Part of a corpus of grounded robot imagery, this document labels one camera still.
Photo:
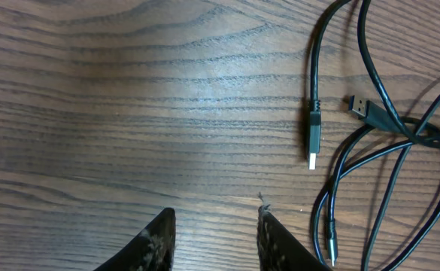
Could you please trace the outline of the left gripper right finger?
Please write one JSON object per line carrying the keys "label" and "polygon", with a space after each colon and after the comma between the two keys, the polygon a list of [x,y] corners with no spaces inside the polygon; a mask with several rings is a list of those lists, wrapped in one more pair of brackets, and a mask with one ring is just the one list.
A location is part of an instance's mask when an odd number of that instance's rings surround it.
{"label": "left gripper right finger", "polygon": [[261,271],[330,271],[312,255],[271,213],[270,205],[258,193],[256,245]]}

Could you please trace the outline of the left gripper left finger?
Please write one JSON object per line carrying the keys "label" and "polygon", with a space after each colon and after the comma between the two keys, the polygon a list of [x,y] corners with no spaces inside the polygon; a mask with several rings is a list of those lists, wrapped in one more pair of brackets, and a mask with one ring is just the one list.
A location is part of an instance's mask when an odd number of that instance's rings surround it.
{"label": "left gripper left finger", "polygon": [[175,210],[165,208],[120,251],[94,271],[171,271],[175,237]]}

